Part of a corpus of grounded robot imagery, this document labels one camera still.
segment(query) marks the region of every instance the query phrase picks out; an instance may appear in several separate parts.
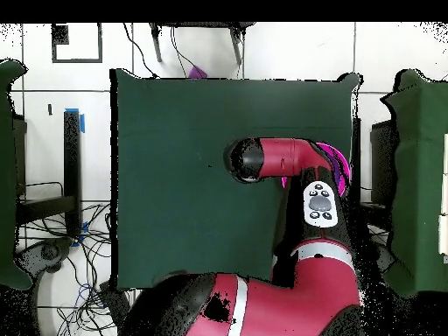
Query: metal stand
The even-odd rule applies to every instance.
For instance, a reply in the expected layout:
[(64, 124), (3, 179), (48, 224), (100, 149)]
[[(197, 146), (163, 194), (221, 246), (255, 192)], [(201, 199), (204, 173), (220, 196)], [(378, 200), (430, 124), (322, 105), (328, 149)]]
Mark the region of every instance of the metal stand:
[[(159, 26), (157, 23), (150, 23), (150, 29), (151, 29), (151, 35), (152, 35), (152, 41), (154, 42), (154, 50), (156, 51), (157, 56), (157, 62), (162, 62), (162, 54), (160, 53), (160, 44), (158, 43), (158, 35), (160, 34)], [(238, 66), (242, 63), (242, 56), (240, 55), (240, 49), (238, 48), (238, 44), (240, 43), (241, 39), (241, 30), (237, 29), (235, 27), (229, 27), (230, 30), (230, 37), (232, 39), (232, 45), (234, 47), (234, 56), (236, 57), (236, 63)]]
[[(16, 131), (17, 182), (25, 184), (25, 132)], [(23, 225), (65, 213), (66, 233), (75, 238), (81, 233), (81, 157), (80, 117), (77, 112), (64, 113), (64, 196), (25, 201), (17, 205), (16, 223)]]
[(230, 37), (232, 38), (232, 45), (234, 46), (234, 56), (236, 57), (236, 64), (239, 66), (242, 63), (242, 56), (240, 55), (240, 43), (241, 32), (235, 28), (230, 29)]
[(156, 50), (157, 62), (162, 62), (162, 54), (160, 53), (160, 44), (158, 43), (158, 35), (160, 30), (158, 25), (155, 23), (150, 23), (150, 33), (152, 35), (152, 41), (154, 42), (154, 49)]

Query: white tile wall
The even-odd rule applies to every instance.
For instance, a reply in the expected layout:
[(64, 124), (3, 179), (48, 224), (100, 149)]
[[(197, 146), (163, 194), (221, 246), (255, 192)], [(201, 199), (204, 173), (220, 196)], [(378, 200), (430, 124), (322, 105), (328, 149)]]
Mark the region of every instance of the white tile wall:
[[(95, 39), (91, 24), (68, 25), (70, 39)], [(53, 63), (50, 24), (24, 25), (25, 90), (109, 90), (110, 68), (132, 68), (132, 47), (121, 24), (102, 24), (102, 63)]]
[(390, 92), (396, 74), (418, 68), (429, 78), (448, 74), (446, 26), (411, 22), (358, 22), (356, 71), (364, 75), (361, 91)]
[[(184, 75), (172, 46), (170, 29), (160, 35), (163, 62), (158, 63), (148, 24), (127, 24), (129, 35), (141, 47), (146, 65), (161, 77)], [(62, 128), (64, 109), (77, 108), (86, 118), (81, 134), (82, 191), (85, 201), (110, 199), (110, 110), (109, 69), (125, 68), (141, 77), (151, 73), (142, 55), (126, 36), (123, 24), (102, 24), (103, 63), (52, 63), (51, 26), (25, 24), (23, 54), (29, 69), (12, 87), (16, 111), (28, 122), (27, 181), (63, 181)], [(228, 30), (179, 28), (175, 32), (178, 50), (209, 77), (236, 78), (238, 66)], [(246, 79), (336, 80), (353, 70), (364, 77), (359, 96), (361, 133), (361, 183), (370, 188), (370, 130), (373, 123), (390, 118), (380, 98), (391, 90), (396, 73), (403, 68), (419, 68), (433, 79), (448, 74), (446, 27), (406, 23), (257, 23), (248, 28), (245, 47)], [(59, 56), (95, 56), (95, 24), (69, 24), (69, 45), (58, 46)], [(21, 25), (0, 24), (0, 59), (22, 60)], [(185, 71), (192, 69), (182, 59)], [(24, 88), (24, 106), (21, 90)], [(52, 104), (52, 115), (48, 104)], [(30, 198), (59, 194), (56, 185), (29, 187)], [(369, 200), (369, 191), (362, 191)], [(84, 202), (83, 207), (91, 203)], [(106, 231), (103, 218), (93, 228)], [(27, 236), (48, 236), (27, 228)], [(89, 247), (95, 243), (85, 240)], [(101, 253), (110, 254), (103, 245)], [(86, 259), (80, 248), (72, 248), (70, 258), (78, 278), (86, 282)], [(109, 278), (110, 259), (97, 256), (94, 261), (102, 282)], [(40, 323), (44, 336), (55, 336), (61, 319), (54, 306), (73, 306), (79, 286), (74, 269), (65, 260), (63, 268), (45, 274), (38, 295)]]
[[(27, 182), (63, 184), (64, 111), (78, 109), (85, 120), (85, 133), (80, 133), (82, 198), (110, 199), (109, 97), (109, 93), (95, 92), (24, 93)], [(48, 104), (52, 105), (52, 115)]]

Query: cable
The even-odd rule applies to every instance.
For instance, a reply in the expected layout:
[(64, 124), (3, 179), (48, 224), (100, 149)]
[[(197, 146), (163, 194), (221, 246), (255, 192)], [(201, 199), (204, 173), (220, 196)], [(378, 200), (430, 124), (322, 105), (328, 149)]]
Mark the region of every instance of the cable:
[(159, 76), (157, 76), (155, 73), (153, 73), (153, 72), (148, 68), (148, 66), (146, 66), (146, 62), (144, 61), (144, 53), (142, 52), (142, 49), (140, 49), (140, 46), (138, 46), (138, 44), (137, 44), (134, 40), (132, 40), (132, 39), (130, 38), (130, 34), (129, 34), (129, 32), (128, 32), (128, 27), (126, 26), (126, 24), (123, 22), (122, 25), (123, 25), (123, 27), (124, 27), (124, 30), (126, 31), (126, 36), (128, 37), (128, 40), (129, 40), (132, 44), (134, 44), (134, 46), (136, 46), (136, 48), (138, 49), (138, 51), (140, 52), (140, 54), (142, 54), (142, 62), (143, 62), (144, 67), (145, 67), (148, 71), (151, 72), (152, 77), (153, 77), (154, 79), (156, 79), (157, 77), (159, 77)]
[(44, 182), (44, 183), (33, 183), (26, 186), (43, 186), (43, 185), (59, 185), (60, 186), (60, 195), (64, 195), (64, 188), (60, 182)]
[(182, 62), (180, 61), (180, 57), (182, 57), (184, 60), (187, 60), (188, 62), (190, 62), (190, 64), (193, 66), (193, 68), (196, 69), (196, 71), (198, 72), (198, 74), (200, 75), (200, 77), (203, 79), (206, 76), (204, 76), (202, 74), (202, 72), (194, 65), (194, 63), (192, 63), (187, 57), (185, 57), (178, 49), (178, 46), (176, 44), (176, 35), (174, 34), (174, 27), (171, 28), (171, 43), (172, 43), (172, 47), (174, 48), (174, 50), (176, 51), (176, 53), (178, 54), (178, 60), (180, 62), (180, 65), (182, 66), (182, 70), (184, 71), (184, 75), (186, 78), (186, 70), (184, 69), (184, 66), (182, 65)]
[[(173, 36), (174, 36), (174, 27), (172, 27), (171, 30), (170, 30), (170, 37), (171, 37), (172, 47), (177, 51), (176, 42), (175, 42)], [(184, 76), (186, 78), (186, 70), (184, 69), (184, 65), (182, 64), (182, 60), (180, 60), (179, 52), (177, 53), (177, 55), (178, 55), (178, 62), (180, 63), (180, 66), (182, 67), (182, 71), (184, 71)]]
[[(108, 236), (107, 232), (98, 231), (95, 229), (92, 229), (93, 223), (98, 219), (98, 217), (104, 213), (105, 210), (110, 207), (110, 203), (108, 204), (98, 204), (98, 205), (92, 205), (85, 207), (82, 209), (82, 212), (85, 212), (87, 210), (93, 210), (93, 214), (91, 218), (85, 223), (85, 228), (87, 228), (87, 231), (83, 231), (83, 234), (81, 235), (83, 238), (75, 238), (74, 240), (78, 242), (81, 246), (82, 253), (84, 254), (86, 258), (86, 283), (81, 283), (81, 280), (79, 278), (78, 270), (76, 265), (74, 264), (73, 260), (68, 256), (67, 260), (70, 262), (70, 264), (73, 267), (74, 271), (74, 279), (76, 283), (79, 285), (79, 290), (77, 293), (77, 298), (75, 301), (75, 307), (78, 306), (78, 302), (80, 299), (83, 299), (83, 304), (78, 307), (77, 309), (73, 310), (68, 316), (60, 309), (57, 309), (58, 315), (62, 319), (62, 324), (59, 327), (58, 333), (56, 336), (74, 336), (74, 329), (72, 329), (73, 325), (76, 325), (78, 330), (82, 329), (85, 331), (90, 332), (98, 332), (100, 333), (100, 336), (104, 336), (102, 331), (113, 328), (115, 325), (112, 323), (107, 323), (104, 326), (100, 326), (97, 321), (95, 321), (95, 316), (110, 316), (109, 311), (105, 313), (99, 313), (97, 309), (95, 308), (101, 308), (101, 309), (107, 309), (107, 306), (102, 302), (99, 291), (96, 289), (96, 285), (98, 282), (98, 273), (96, 271), (96, 268), (94, 266), (95, 264), (95, 258), (97, 256), (100, 257), (110, 257), (110, 255), (103, 255), (99, 251), (102, 248), (103, 244), (110, 244), (111, 240)], [(34, 227), (28, 227), (29, 229), (47, 232), (52, 236), (56, 237), (66, 237), (67, 236), (67, 229), (65, 224), (65, 217), (60, 214), (59, 215), (63, 221), (55, 220), (51, 218), (44, 218), (41, 220), (42, 226), (39, 225), (37, 222), (33, 222), (32, 225)], [(105, 214), (104, 220), (106, 221), (106, 225), (108, 227), (108, 231), (110, 230), (110, 212), (107, 212)], [(61, 227), (49, 227), (48, 222), (55, 222), (58, 225), (61, 225)], [(48, 237), (25, 237), (28, 239), (38, 240), (38, 241), (44, 241), (44, 240), (52, 240), (54, 237), (48, 238)], [(94, 244), (92, 247), (88, 247), (84, 241), (86, 239), (91, 239), (94, 241)]]
[(236, 79), (238, 79), (238, 76), (240, 75), (240, 68), (242, 67), (242, 79), (244, 80), (244, 53), (245, 53), (245, 45), (246, 45), (246, 30), (241, 30), (242, 34), (242, 58), (241, 63), (238, 66), (238, 72), (236, 73)]
[(246, 49), (246, 30), (241, 30), (241, 34), (242, 34), (242, 59), (241, 59), (242, 79), (244, 80), (244, 53), (245, 53), (245, 49)]

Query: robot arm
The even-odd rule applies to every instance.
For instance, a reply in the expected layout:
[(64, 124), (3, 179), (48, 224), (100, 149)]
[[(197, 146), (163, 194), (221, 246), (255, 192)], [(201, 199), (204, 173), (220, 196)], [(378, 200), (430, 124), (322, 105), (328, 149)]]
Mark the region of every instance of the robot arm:
[[(326, 154), (302, 139), (248, 138), (230, 144), (224, 158), (244, 183), (290, 177), (272, 282), (221, 273), (171, 277), (141, 294), (133, 308), (139, 314), (127, 318), (139, 323), (124, 336), (358, 336), (352, 250)], [(150, 318), (146, 300), (163, 308)]]

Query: dark green panel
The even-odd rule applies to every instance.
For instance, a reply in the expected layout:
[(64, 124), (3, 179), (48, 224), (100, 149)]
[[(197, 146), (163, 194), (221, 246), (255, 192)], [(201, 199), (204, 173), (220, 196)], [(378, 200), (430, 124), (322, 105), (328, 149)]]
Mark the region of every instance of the dark green panel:
[(397, 186), (392, 205), (392, 250), (399, 262), (386, 273), (400, 295), (447, 291), (448, 264), (438, 253), (444, 135), (448, 133), (448, 83), (426, 80), (415, 70), (400, 76), (386, 99), (396, 114)]
[(305, 137), (349, 158), (342, 82), (118, 81), (118, 283), (149, 287), (173, 270), (270, 276), (279, 179), (242, 185), (222, 153), (241, 137)]
[(32, 285), (29, 276), (13, 260), (16, 244), (17, 172), (12, 106), (9, 97), (11, 84), (25, 73), (15, 60), (0, 60), (0, 284), (27, 290)]

